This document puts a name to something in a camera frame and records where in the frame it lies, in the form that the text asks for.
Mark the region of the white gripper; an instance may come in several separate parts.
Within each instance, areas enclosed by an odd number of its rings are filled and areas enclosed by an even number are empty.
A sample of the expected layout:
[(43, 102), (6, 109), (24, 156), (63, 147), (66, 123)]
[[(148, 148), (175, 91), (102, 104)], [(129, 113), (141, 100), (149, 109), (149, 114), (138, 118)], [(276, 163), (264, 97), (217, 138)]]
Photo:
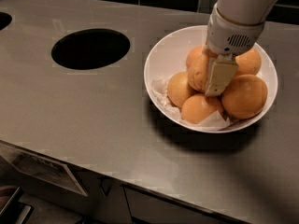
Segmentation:
[(225, 91), (238, 69), (234, 55), (249, 51), (263, 28), (263, 23), (243, 25), (229, 21), (219, 12), (218, 4), (214, 5), (207, 25), (206, 42), (212, 52), (220, 55), (208, 62), (205, 96), (215, 97)]

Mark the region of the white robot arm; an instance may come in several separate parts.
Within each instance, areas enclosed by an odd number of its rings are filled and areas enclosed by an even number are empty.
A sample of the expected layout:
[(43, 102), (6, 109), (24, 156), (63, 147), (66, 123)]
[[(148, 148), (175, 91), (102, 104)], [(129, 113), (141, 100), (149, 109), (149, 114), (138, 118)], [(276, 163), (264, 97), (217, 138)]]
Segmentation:
[(254, 46), (277, 1), (217, 1), (209, 17), (205, 47), (217, 57), (208, 64), (205, 95), (219, 96), (224, 92), (237, 70), (235, 57)]

